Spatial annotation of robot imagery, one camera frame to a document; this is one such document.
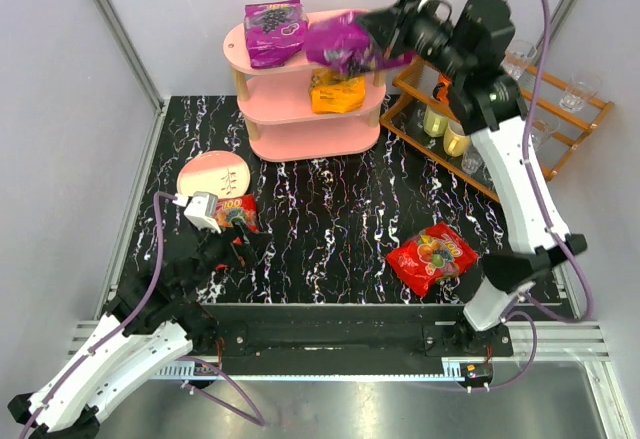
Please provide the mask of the orange mug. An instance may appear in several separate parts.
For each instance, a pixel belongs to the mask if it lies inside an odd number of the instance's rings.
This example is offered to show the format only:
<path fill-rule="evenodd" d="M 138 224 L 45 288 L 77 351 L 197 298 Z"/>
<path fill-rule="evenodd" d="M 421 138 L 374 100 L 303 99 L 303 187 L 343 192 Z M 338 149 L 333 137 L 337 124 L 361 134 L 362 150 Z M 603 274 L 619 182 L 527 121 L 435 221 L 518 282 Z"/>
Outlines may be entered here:
<path fill-rule="evenodd" d="M 433 98 L 436 99 L 439 103 L 448 105 L 448 91 L 450 85 L 451 79 L 445 74 L 440 74 L 438 76 L 436 86 L 433 89 Z"/>

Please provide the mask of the purple candy bag front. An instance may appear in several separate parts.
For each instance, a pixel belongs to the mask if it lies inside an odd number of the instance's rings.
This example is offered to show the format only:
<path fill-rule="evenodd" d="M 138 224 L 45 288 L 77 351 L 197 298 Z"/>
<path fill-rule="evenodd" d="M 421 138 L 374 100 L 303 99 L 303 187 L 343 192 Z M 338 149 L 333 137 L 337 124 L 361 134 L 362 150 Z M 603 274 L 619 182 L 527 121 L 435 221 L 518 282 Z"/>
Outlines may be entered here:
<path fill-rule="evenodd" d="M 384 57 L 382 49 L 357 23 L 364 14 L 364 11 L 349 10 L 312 23 L 303 45 L 307 60 L 348 77 L 410 64 L 415 56 L 413 52 Z"/>

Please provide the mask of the clear glass top right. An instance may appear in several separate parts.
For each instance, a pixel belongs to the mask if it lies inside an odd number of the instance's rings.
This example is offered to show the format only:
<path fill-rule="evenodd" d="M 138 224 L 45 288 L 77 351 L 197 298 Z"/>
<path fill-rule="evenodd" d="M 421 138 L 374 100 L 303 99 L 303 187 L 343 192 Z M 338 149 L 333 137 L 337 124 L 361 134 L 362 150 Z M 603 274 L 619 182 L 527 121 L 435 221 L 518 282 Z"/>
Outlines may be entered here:
<path fill-rule="evenodd" d="M 565 87 L 559 106 L 571 113 L 578 113 L 594 98 L 602 85 L 600 77 L 594 73 L 578 70 Z"/>

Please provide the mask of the green-yellow mug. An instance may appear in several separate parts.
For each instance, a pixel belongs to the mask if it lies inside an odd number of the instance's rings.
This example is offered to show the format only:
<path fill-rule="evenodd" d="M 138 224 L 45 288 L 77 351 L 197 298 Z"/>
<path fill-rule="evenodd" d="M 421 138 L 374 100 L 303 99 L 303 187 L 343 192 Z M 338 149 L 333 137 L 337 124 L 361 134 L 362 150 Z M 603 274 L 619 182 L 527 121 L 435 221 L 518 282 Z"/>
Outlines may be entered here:
<path fill-rule="evenodd" d="M 431 106 L 427 106 L 424 114 L 423 130 L 432 138 L 442 137 L 448 127 L 449 118 Z"/>

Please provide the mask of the cream yellow mug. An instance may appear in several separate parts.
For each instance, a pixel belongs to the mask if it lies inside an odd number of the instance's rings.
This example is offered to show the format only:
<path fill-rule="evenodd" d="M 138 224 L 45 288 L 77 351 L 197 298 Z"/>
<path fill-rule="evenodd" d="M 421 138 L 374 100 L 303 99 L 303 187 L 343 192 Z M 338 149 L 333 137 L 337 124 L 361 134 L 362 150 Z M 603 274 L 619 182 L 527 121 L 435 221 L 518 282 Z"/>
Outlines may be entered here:
<path fill-rule="evenodd" d="M 451 157 L 460 157 L 470 145 L 471 138 L 465 134 L 462 126 L 454 120 L 449 120 L 443 136 L 444 152 Z"/>

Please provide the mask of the clear glass middle shelf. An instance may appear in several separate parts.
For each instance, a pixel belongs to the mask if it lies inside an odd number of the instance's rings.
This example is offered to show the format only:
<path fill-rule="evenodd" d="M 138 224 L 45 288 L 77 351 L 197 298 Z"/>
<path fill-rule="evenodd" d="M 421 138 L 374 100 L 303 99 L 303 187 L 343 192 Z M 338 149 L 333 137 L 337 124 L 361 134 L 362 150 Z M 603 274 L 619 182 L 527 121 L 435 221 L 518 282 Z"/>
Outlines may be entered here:
<path fill-rule="evenodd" d="M 538 152 L 541 146 L 550 139 L 560 127 L 560 119 L 555 115 L 536 116 L 530 131 L 533 149 Z"/>

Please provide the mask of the purple candy bag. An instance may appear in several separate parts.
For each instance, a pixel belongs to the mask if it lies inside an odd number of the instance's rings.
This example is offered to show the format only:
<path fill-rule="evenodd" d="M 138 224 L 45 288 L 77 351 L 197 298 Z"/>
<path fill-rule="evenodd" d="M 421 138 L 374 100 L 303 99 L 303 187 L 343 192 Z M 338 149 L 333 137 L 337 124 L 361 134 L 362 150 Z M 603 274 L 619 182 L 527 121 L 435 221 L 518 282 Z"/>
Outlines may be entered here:
<path fill-rule="evenodd" d="M 250 66 L 284 65 L 305 43 L 309 20 L 300 0 L 249 4 L 244 7 L 244 37 Z"/>
<path fill-rule="evenodd" d="M 364 11 L 349 10 L 312 23 L 303 45 L 307 60 L 348 77 L 410 64 L 415 56 L 413 52 L 384 57 L 382 49 L 357 23 L 364 14 Z"/>

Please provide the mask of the pink three-tier shelf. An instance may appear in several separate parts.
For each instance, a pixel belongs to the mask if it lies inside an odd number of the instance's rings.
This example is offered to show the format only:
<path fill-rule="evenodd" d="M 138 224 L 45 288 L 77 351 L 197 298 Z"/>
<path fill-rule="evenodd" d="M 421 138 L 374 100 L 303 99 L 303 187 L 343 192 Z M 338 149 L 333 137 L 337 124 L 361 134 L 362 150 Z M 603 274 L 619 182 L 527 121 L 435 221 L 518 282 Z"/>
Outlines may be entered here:
<path fill-rule="evenodd" d="M 288 162 L 359 154 L 376 144 L 386 96 L 383 72 L 366 76 L 366 97 L 359 109 L 345 114 L 316 114 L 309 86 L 317 65 L 302 52 L 281 67 L 254 69 L 242 24 L 227 34 L 223 50 L 250 146 L 261 159 Z"/>

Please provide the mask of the red candy bag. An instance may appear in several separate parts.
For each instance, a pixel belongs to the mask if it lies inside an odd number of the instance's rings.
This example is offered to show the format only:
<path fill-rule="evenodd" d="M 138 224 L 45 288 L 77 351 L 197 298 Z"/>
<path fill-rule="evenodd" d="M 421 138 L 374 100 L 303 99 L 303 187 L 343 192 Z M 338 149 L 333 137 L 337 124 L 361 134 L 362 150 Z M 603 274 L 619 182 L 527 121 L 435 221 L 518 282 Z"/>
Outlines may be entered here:
<path fill-rule="evenodd" d="M 398 278 L 420 297 L 444 279 L 459 277 L 479 254 L 448 224 L 422 229 L 386 255 Z"/>
<path fill-rule="evenodd" d="M 233 231 L 234 221 L 244 221 L 252 231 L 261 232 L 258 225 L 257 204 L 252 194 L 221 200 L 216 207 L 215 219 L 222 231 L 224 229 Z"/>

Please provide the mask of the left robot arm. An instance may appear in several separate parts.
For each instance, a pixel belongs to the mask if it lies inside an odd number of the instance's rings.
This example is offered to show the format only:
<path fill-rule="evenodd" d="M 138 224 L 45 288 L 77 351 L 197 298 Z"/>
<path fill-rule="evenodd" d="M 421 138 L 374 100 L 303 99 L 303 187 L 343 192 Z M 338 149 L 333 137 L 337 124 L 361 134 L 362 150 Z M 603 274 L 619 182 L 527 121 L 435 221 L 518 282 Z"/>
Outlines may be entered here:
<path fill-rule="evenodd" d="M 165 366 L 220 352 L 220 325 L 197 300 L 212 273 L 256 267 L 271 234 L 235 221 L 192 235 L 190 250 L 123 280 L 90 337 L 39 390 L 8 410 L 23 438 L 93 438 L 112 411 Z"/>

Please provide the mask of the orange candy bag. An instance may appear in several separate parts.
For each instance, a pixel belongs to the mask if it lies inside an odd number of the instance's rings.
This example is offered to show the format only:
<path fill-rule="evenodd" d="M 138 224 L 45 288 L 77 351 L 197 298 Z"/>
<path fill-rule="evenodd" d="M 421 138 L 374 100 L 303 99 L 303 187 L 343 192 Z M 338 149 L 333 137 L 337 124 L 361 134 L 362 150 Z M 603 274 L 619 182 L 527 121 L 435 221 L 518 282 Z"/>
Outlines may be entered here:
<path fill-rule="evenodd" d="M 364 75 L 349 77 L 329 68 L 312 70 L 309 86 L 311 109 L 316 114 L 348 113 L 366 98 Z"/>

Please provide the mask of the wooden cup rack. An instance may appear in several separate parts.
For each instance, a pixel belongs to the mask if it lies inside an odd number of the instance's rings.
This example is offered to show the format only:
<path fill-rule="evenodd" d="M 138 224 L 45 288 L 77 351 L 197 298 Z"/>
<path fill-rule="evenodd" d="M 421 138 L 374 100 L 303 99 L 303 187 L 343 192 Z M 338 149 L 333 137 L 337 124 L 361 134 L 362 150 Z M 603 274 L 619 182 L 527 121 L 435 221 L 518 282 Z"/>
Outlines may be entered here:
<path fill-rule="evenodd" d="M 424 85 L 424 78 L 435 73 L 436 70 L 431 64 L 422 59 L 413 60 L 410 65 L 399 72 L 393 79 L 393 85 L 400 89 L 401 94 L 394 105 L 381 115 L 380 125 L 487 197 L 497 201 L 499 197 L 487 172 L 466 174 L 461 168 L 462 159 L 448 156 L 444 152 L 443 139 L 429 137 L 423 130 L 427 106 L 433 107 L 440 113 L 447 115 L 448 118 L 452 116 L 448 105 L 434 99 L 432 91 Z M 580 113 L 563 110 L 558 104 L 544 96 L 538 98 L 536 116 L 542 116 L 543 112 L 547 115 L 555 115 L 560 119 L 560 128 L 569 129 L 574 133 L 573 135 L 564 134 L 562 130 L 558 129 L 550 138 L 553 145 L 561 147 L 562 155 L 557 161 L 553 162 L 547 156 L 538 158 L 546 182 L 551 182 L 557 177 L 560 169 L 567 163 L 571 155 L 597 129 L 607 114 L 611 112 L 613 106 L 614 103 L 611 101 L 606 102 L 594 97 L 587 103 L 587 108 L 593 109 L 595 113 L 591 119 L 585 119 Z"/>

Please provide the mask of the purple candy bag back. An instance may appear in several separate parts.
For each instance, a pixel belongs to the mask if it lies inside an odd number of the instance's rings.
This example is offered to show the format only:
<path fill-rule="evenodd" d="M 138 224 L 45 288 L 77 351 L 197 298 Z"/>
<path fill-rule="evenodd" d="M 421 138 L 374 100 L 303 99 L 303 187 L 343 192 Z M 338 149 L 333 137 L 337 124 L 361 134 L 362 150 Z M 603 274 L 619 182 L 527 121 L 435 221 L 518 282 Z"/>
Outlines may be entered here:
<path fill-rule="evenodd" d="M 305 43 L 309 20 L 300 0 L 249 4 L 244 7 L 244 37 L 250 66 L 284 65 Z"/>

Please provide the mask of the clear glass top left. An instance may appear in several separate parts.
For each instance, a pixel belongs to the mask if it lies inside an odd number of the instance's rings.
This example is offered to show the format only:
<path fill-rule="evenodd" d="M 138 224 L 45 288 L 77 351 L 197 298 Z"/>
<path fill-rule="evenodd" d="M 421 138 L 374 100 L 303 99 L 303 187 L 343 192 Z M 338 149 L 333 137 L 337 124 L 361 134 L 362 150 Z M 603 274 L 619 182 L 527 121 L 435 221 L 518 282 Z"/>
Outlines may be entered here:
<path fill-rule="evenodd" d="M 502 62 L 505 72 L 518 81 L 532 64 L 537 53 L 536 46 L 528 41 L 514 39 L 505 51 Z"/>

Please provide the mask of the pink round plate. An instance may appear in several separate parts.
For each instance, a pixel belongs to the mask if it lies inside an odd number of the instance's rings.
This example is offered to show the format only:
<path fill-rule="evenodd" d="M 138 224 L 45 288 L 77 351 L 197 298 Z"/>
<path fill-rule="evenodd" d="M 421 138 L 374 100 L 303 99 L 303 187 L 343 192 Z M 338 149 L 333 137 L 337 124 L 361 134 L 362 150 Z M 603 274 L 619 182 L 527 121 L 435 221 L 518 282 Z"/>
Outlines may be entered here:
<path fill-rule="evenodd" d="M 193 196 L 207 192 L 220 199 L 243 196 L 251 182 L 244 159 L 229 151 L 209 151 L 190 159 L 180 170 L 177 192 Z"/>

